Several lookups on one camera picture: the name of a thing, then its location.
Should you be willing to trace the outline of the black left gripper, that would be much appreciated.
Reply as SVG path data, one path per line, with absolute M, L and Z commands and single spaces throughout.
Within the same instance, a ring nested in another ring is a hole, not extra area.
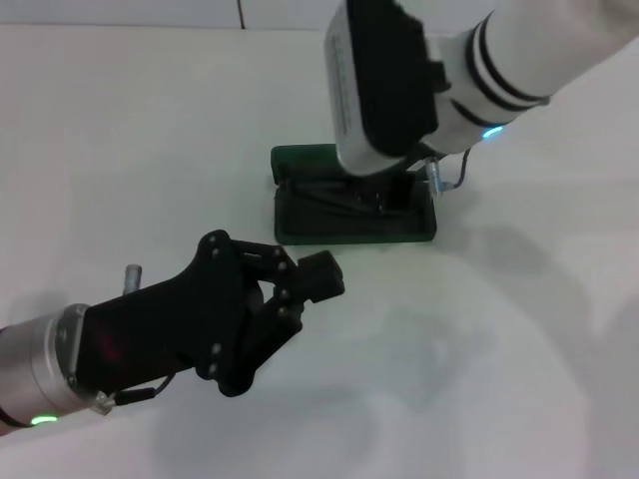
M 345 291 L 340 272 L 296 272 L 275 284 L 241 335 L 248 287 L 238 246 L 226 232 L 210 232 L 176 276 L 89 307 L 78 384 L 116 393 L 189 369 L 220 380 L 233 366 L 235 384 L 252 384 L 257 370 L 302 330 L 305 303 Z

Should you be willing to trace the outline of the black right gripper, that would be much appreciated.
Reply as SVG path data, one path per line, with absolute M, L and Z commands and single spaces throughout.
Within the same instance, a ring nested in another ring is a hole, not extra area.
M 424 162 L 430 160 L 430 154 L 417 154 L 404 158 L 393 167 L 393 177 L 388 188 L 388 207 L 390 209 L 408 209 L 410 207 L 413 175 Z M 360 192 L 357 205 L 368 213 L 383 213 L 385 195 L 379 192 Z M 304 282 L 310 284 L 330 284 L 343 286 L 343 273 L 332 254 L 323 250 L 293 260 L 285 248 L 279 244 L 263 244 L 242 240 L 233 240 L 244 272 L 257 280 L 271 283 Z

